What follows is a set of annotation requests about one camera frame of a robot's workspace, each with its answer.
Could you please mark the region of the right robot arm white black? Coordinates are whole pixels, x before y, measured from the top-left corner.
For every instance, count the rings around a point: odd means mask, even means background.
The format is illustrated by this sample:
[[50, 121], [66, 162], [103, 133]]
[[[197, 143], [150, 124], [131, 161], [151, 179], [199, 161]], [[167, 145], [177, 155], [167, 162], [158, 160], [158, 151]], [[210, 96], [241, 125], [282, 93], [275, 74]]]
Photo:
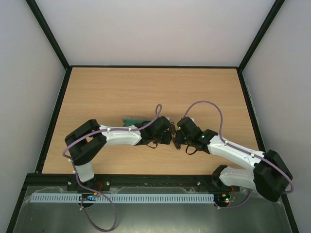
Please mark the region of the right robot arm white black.
[[217, 190], [227, 186], [240, 186], [257, 191], [265, 199], [276, 202], [293, 179], [281, 156], [274, 150], [263, 152], [251, 150], [227, 139], [212, 130], [202, 131], [190, 117], [178, 123], [177, 141], [203, 151], [223, 157], [240, 166], [235, 169], [223, 166], [212, 178]]

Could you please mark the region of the grey glasses case green lining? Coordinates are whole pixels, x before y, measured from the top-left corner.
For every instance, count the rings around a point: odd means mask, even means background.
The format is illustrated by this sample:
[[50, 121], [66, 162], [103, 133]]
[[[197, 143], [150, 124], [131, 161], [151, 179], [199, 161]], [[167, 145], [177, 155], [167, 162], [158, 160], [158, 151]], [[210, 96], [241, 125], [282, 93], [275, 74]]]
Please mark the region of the grey glasses case green lining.
[[143, 117], [131, 117], [131, 116], [124, 116], [122, 118], [123, 126], [128, 127], [135, 124], [147, 124], [151, 121], [150, 118], [143, 118]]

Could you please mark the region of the black sunglasses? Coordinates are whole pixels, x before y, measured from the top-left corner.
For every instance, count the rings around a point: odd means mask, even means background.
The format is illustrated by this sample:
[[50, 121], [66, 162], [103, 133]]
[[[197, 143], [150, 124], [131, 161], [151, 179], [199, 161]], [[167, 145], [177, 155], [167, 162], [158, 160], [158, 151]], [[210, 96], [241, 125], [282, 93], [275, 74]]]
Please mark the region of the black sunglasses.
[[180, 144], [178, 144], [178, 143], [176, 142], [176, 128], [175, 128], [174, 122], [171, 122], [170, 131], [171, 131], [171, 134], [172, 134], [172, 142], [173, 142], [175, 148], [176, 148], [177, 150], [180, 150], [180, 149], [181, 149]]

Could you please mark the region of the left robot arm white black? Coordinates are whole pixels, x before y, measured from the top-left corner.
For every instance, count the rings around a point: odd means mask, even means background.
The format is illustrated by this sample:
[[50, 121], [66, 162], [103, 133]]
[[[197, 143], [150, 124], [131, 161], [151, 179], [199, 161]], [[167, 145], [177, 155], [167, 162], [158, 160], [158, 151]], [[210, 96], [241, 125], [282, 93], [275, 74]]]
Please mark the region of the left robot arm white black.
[[68, 158], [74, 165], [79, 182], [85, 184], [95, 176], [91, 161], [103, 147], [150, 143], [168, 145], [172, 140], [170, 126], [171, 119], [166, 116], [126, 127], [100, 125], [91, 119], [65, 137], [66, 150], [70, 153]]

